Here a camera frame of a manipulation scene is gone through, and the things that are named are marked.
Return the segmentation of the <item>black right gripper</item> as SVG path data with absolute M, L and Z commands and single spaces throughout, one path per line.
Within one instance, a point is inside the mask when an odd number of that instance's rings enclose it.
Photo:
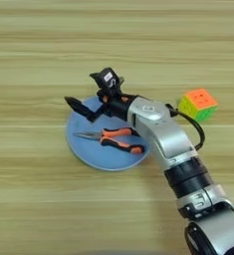
M 91 73 L 90 77 L 95 80 L 99 88 L 104 86 L 100 73 Z M 131 103 L 136 99 L 135 95 L 125 94 L 121 90 L 113 92 L 99 90 L 98 97 L 103 105 L 100 106 L 95 112 L 90 110 L 76 98 L 65 97 L 65 101 L 74 112 L 85 117 L 89 122 L 93 123 L 102 114 L 105 114 L 110 118 L 117 117 L 123 121 L 126 121 L 128 109 Z

